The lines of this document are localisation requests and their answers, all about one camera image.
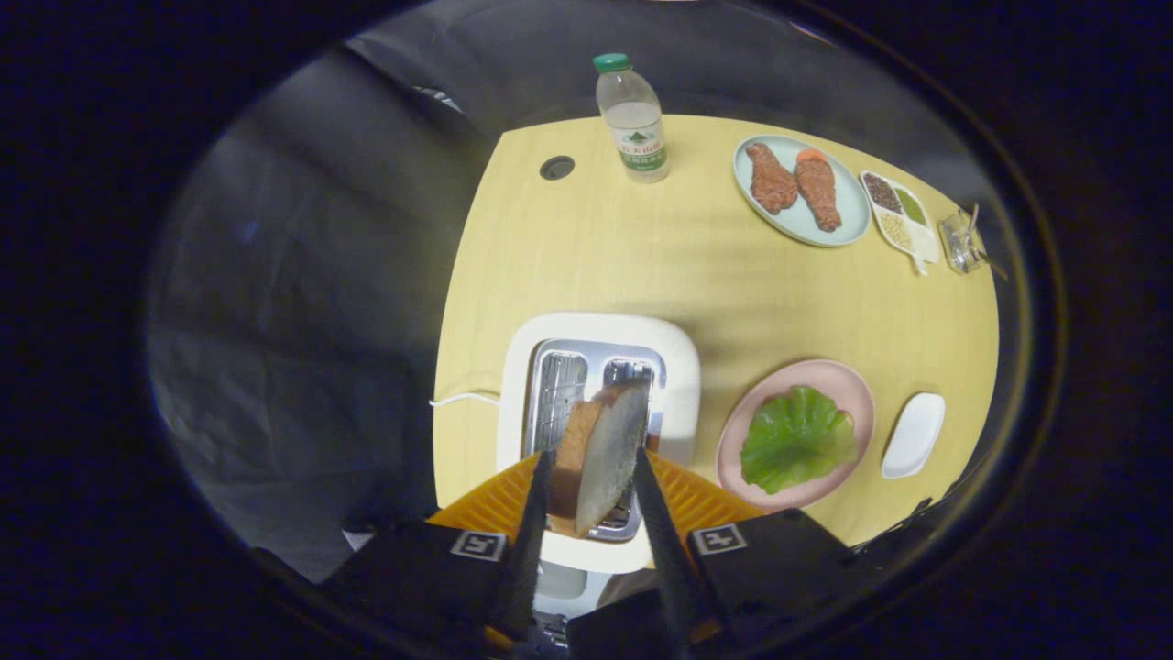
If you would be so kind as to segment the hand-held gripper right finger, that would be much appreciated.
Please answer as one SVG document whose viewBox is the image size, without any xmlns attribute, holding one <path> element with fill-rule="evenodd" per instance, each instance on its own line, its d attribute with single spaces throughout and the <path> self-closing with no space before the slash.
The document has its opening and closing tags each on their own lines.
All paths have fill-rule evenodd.
<svg viewBox="0 0 1173 660">
<path fill-rule="evenodd" d="M 766 655 L 856 613 L 861 560 L 808 513 L 762 513 L 644 448 L 633 488 L 680 655 Z"/>
</svg>

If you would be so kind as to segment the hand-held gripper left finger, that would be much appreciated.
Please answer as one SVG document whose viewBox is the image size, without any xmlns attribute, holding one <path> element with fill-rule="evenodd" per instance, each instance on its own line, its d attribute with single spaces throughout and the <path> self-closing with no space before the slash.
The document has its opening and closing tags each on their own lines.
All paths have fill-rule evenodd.
<svg viewBox="0 0 1173 660">
<path fill-rule="evenodd" d="M 452 655 L 509 651 L 533 625 L 550 476 L 552 455 L 527 456 L 428 519 L 391 523 L 323 590 Z"/>
</svg>

